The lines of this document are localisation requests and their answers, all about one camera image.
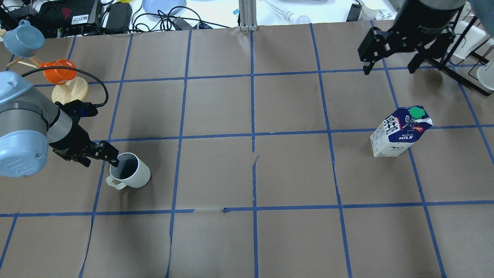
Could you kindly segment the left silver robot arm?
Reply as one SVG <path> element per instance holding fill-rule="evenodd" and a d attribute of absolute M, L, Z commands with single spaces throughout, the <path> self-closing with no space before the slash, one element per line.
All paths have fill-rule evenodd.
<path fill-rule="evenodd" d="M 49 148 L 65 161 L 88 167 L 92 159 L 119 165 L 119 151 L 107 141 L 94 142 L 79 125 L 98 114 L 99 105 L 74 100 L 52 102 L 13 71 L 0 74 L 0 174 L 33 175 L 46 165 Z"/>

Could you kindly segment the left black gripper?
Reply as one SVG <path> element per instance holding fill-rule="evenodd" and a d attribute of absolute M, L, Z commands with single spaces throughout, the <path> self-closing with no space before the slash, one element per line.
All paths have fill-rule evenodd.
<path fill-rule="evenodd" d="M 63 139 L 48 145 L 65 161 L 75 161 L 86 168 L 90 167 L 90 158 L 119 163 L 119 151 L 113 145 L 107 141 L 99 141 L 95 144 L 91 141 L 88 132 L 78 124 L 74 124 Z"/>

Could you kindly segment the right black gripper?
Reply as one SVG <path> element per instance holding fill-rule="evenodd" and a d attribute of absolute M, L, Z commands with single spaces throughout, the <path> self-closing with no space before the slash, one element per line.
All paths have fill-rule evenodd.
<path fill-rule="evenodd" d="M 455 37 L 450 23 L 435 27 L 432 22 L 418 23 L 397 18 L 387 31 L 369 29 L 357 51 L 365 75 L 369 75 L 382 58 L 395 53 L 417 52 L 408 64 L 409 73 L 413 74 L 423 62 L 441 58 Z"/>

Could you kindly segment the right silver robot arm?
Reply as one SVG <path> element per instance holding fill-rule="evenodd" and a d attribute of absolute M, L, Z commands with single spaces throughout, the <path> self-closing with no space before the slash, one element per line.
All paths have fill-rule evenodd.
<path fill-rule="evenodd" d="M 408 65 L 410 73 L 426 60 L 442 58 L 456 38 L 452 19 L 464 5 L 464 0 L 404 1 L 392 27 L 383 31 L 373 26 L 358 47 L 364 74 L 395 53 L 415 53 Z"/>

